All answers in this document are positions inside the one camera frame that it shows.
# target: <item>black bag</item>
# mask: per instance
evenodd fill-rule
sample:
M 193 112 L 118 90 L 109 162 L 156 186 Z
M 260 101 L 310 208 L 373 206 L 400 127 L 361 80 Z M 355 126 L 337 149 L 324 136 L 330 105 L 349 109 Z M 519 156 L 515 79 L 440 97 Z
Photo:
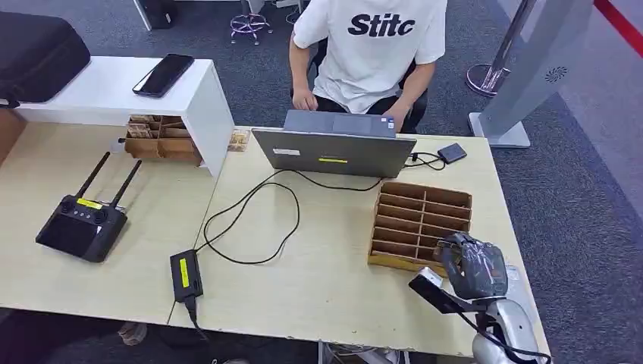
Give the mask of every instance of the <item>black bag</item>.
M 0 11 L 0 108 L 54 97 L 89 63 L 89 50 L 59 17 Z

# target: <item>desk surface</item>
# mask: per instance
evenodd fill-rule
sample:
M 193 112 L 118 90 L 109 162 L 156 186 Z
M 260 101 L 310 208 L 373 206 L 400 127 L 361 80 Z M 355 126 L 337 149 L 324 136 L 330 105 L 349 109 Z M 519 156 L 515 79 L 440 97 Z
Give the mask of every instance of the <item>desk surface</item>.
M 17 110 L 104 111 L 181 115 L 192 101 L 212 60 L 197 59 L 162 99 L 135 95 L 132 88 L 160 58 L 92 57 L 58 95 L 42 103 L 23 103 Z
M 0 168 L 0 306 L 164 324 L 169 256 L 194 244 L 214 190 L 204 168 L 141 165 L 120 204 L 130 222 L 107 260 L 88 263 L 34 242 L 124 127 L 29 123 Z M 112 154 L 85 194 L 110 200 L 133 159 Z
M 473 195 L 471 234 L 496 243 L 508 264 L 528 282 L 522 257 L 485 139 L 418 136 L 416 151 L 434 152 L 458 142 L 469 156 L 443 171 L 411 168 L 399 181 L 460 190 Z M 207 216 L 230 206 L 273 172 L 251 137 L 245 152 L 230 152 Z M 372 178 L 308 174 L 325 184 L 366 187 Z M 456 315 L 442 315 L 412 292 L 413 273 L 366 264 L 377 190 L 367 193 L 326 190 L 294 174 L 275 180 L 293 188 L 301 222 L 279 259 L 265 265 L 236 265 L 214 252 L 199 252 L 204 296 L 198 299 L 202 328 L 242 334 L 323 340 L 471 356 L 475 332 Z M 225 228 L 236 212 L 212 223 L 210 236 Z M 286 190 L 266 187 L 240 220 L 215 244 L 236 259 L 270 256 L 294 226 L 296 209 Z M 197 243 L 203 238 L 199 235 Z M 529 301 L 532 292 L 526 288 Z M 541 350 L 547 342 L 536 314 Z M 191 327 L 177 307 L 170 325 Z

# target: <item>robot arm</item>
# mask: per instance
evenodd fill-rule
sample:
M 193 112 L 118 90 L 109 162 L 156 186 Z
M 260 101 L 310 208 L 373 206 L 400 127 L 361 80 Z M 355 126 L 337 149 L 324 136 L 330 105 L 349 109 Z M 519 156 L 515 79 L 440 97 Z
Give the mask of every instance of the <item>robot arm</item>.
M 525 310 L 505 297 L 507 271 L 502 252 L 468 234 L 457 233 L 439 245 L 453 290 L 459 297 L 441 289 L 442 278 L 423 268 L 409 286 L 442 313 L 460 315 L 478 333 L 472 351 L 478 364 L 549 364 L 551 357 L 538 352 L 532 323 Z M 477 312 L 476 323 L 464 313 Z

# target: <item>stanchion post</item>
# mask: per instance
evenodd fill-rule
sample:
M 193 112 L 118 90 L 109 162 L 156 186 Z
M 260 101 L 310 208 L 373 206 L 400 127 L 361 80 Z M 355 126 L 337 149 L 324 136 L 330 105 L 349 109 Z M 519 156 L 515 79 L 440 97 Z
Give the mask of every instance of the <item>stanchion post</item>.
M 466 85 L 470 89 L 483 96 L 496 96 L 505 78 L 511 73 L 504 66 L 507 64 L 513 41 L 520 37 L 520 32 L 525 26 L 525 22 L 529 18 L 535 3 L 536 0 L 522 0 L 520 2 L 516 15 L 513 16 L 493 63 L 476 64 L 466 72 Z

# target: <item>person's hand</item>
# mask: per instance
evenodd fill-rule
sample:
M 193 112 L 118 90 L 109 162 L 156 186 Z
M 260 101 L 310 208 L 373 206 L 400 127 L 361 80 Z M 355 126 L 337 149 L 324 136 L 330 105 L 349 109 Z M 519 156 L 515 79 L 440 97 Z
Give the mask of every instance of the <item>person's hand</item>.
M 404 119 L 406 118 L 406 115 L 409 114 L 410 109 L 410 107 L 395 103 L 384 113 L 384 116 L 394 119 L 396 133 L 399 133 L 402 130 L 402 124 L 404 124 Z
M 306 87 L 293 88 L 293 106 L 297 110 L 317 110 L 317 98 Z

